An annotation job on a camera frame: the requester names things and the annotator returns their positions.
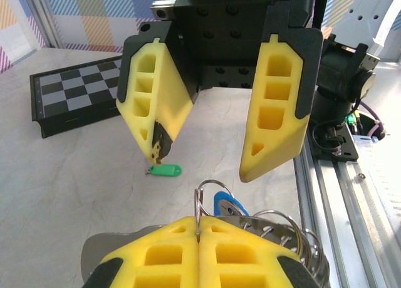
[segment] checkered board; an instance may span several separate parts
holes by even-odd
[[[32,120],[42,137],[118,115],[120,66],[121,56],[31,75]]]
[[[119,59],[37,78],[43,116],[115,99],[120,65]]]

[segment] marble surface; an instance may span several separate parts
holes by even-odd
[[[193,191],[215,178],[254,213],[274,208],[299,223],[293,162],[243,184],[238,170],[250,91],[202,92],[166,163],[177,178],[145,175],[120,116],[42,139],[31,121],[29,75],[115,56],[43,49],[0,75],[0,287],[81,287],[85,239],[133,232],[194,212]],[[218,189],[205,190],[212,208]]]

